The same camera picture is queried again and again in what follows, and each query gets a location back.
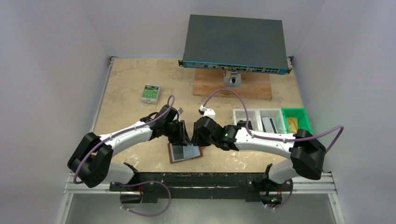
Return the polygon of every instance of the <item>beige table surface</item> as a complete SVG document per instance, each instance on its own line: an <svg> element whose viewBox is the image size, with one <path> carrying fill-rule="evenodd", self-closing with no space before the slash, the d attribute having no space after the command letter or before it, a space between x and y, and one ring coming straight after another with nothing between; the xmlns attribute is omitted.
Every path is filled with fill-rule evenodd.
<svg viewBox="0 0 396 224"><path fill-rule="evenodd" d="M177 59L116 59L107 84L102 107L95 128L96 134L112 133L157 112L166 104L168 96L176 97L175 108L182 107L181 119L186 122L192 137L193 122L199 119L199 106L206 97L192 95L194 69L180 68ZM302 107L294 73L270 75L272 100L245 99L247 108ZM158 105L140 101L145 84L162 88ZM237 98L213 97L208 105L216 112L220 125L232 124L234 108L242 108ZM206 147L201 158L170 164L167 138L161 137L135 145L116 155L112 162L128 162L139 171L164 172L264 172L270 163L283 157L257 151L223 151Z"/></svg>

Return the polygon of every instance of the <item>yellow object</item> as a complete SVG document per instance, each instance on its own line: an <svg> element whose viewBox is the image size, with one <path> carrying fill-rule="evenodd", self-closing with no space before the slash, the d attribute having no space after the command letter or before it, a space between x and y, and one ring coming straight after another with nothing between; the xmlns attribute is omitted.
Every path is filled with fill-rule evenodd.
<svg viewBox="0 0 396 224"><path fill-rule="evenodd" d="M289 132L297 133L297 130L298 130L297 118L288 117L286 120L287 120L287 126L289 126Z"/></svg>

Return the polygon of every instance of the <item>wooden stand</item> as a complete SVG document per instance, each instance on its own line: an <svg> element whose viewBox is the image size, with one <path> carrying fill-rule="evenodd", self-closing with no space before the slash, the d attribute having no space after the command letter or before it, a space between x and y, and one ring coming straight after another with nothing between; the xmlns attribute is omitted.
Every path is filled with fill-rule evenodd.
<svg viewBox="0 0 396 224"><path fill-rule="evenodd" d="M224 87L223 70L195 69L194 96L209 96L220 88L235 91L241 98L249 99L272 99L271 82L269 74L254 72L238 72L241 74L242 87ZM216 97L235 97L230 92L221 91Z"/></svg>

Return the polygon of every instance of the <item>green box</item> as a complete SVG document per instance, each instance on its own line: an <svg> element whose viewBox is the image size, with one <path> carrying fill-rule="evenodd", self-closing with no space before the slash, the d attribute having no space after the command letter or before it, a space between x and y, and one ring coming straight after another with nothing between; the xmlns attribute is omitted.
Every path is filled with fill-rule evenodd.
<svg viewBox="0 0 396 224"><path fill-rule="evenodd" d="M304 108L282 108L283 120L286 126L286 132L289 132L286 118L293 117L298 121L298 128L305 129L312 133L312 128L308 120L307 111Z"/></svg>
<svg viewBox="0 0 396 224"><path fill-rule="evenodd" d="M159 86L146 85L143 90L142 98L156 99L158 94Z"/></svg>

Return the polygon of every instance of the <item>white enclosure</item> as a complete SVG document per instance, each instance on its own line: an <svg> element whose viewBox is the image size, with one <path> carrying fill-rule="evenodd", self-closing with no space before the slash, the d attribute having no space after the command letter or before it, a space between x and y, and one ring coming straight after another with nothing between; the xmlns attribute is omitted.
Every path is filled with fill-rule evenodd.
<svg viewBox="0 0 396 224"><path fill-rule="evenodd" d="M314 132L346 127L325 161L346 223L395 223L395 11L394 0L2 0L0 223L54 223L109 56L181 57L190 14L283 21Z"/></svg>

